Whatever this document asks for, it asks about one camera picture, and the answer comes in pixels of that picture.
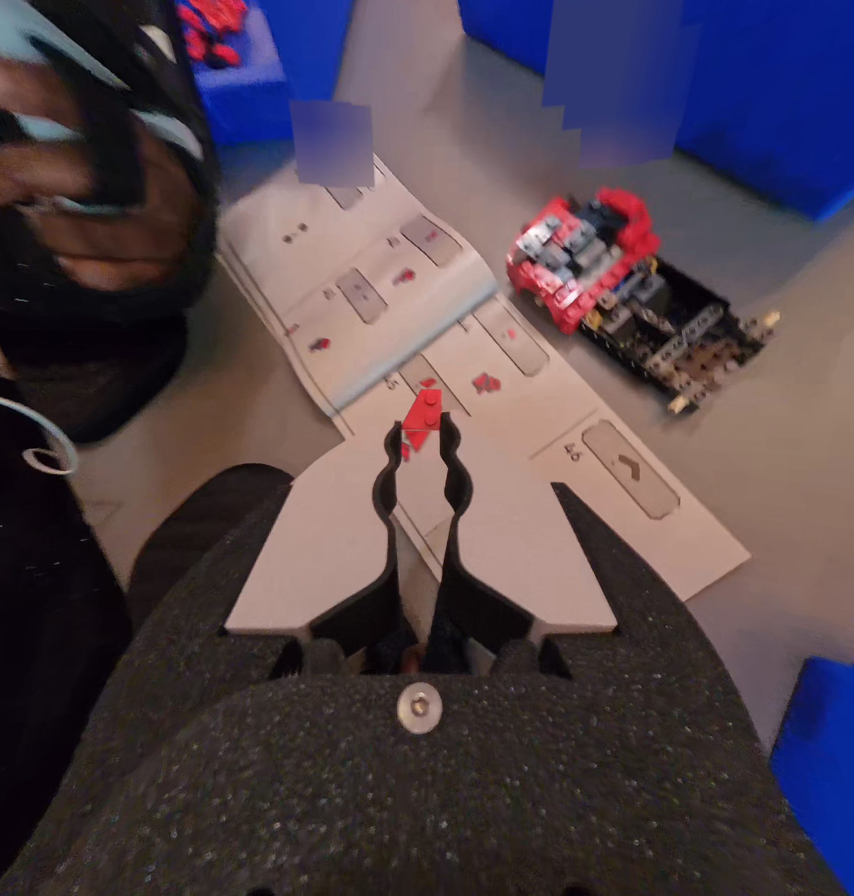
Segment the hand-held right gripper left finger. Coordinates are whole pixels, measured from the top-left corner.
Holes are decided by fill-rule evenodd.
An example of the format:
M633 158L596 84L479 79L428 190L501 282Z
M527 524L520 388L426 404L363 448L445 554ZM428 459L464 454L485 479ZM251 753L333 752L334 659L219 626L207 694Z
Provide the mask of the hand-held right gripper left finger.
M402 426L354 436L293 482L224 627L379 639L401 611L395 526Z

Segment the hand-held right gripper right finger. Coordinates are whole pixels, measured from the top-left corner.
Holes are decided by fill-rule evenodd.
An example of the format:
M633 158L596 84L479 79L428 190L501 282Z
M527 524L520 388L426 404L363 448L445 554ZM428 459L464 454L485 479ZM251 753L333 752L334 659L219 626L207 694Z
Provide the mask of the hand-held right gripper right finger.
M444 572L467 585L475 635L611 633L616 618L551 483L472 418L442 416L445 498L453 508Z

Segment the pile of red lego pieces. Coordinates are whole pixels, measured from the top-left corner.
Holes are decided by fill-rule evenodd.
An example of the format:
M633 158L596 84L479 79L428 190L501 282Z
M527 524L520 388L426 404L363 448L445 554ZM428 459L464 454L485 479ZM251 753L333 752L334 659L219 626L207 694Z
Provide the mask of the pile of red lego pieces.
M176 1L187 54L212 70L237 68L240 53L229 39L241 35L248 13L244 1Z

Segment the partly built lego car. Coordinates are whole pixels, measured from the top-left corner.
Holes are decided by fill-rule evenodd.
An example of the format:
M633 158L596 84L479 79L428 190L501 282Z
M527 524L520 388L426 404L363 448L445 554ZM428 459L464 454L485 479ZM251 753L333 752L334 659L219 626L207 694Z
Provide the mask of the partly built lego car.
M679 415L698 410L754 359L781 316L737 316L724 297L665 262L660 244L639 196L601 187L586 203L546 202L512 242L506 270L563 335L587 338Z

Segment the person's left hand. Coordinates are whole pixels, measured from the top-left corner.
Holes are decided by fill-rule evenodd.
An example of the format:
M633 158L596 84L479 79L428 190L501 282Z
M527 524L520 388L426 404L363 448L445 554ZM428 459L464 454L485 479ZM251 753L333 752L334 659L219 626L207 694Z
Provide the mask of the person's left hand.
M115 293L178 269L204 201L125 85L62 52L0 57L0 301L70 284Z

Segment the person's black clothing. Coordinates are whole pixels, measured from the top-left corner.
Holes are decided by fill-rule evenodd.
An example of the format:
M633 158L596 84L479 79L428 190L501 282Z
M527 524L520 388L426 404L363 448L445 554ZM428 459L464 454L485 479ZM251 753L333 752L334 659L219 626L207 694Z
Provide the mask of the person's black clothing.
M184 316L134 330L5 339L24 402L78 444L106 438L170 382ZM88 716L127 646L127 601L65 476L34 469L40 426L0 405L0 877L40 822Z

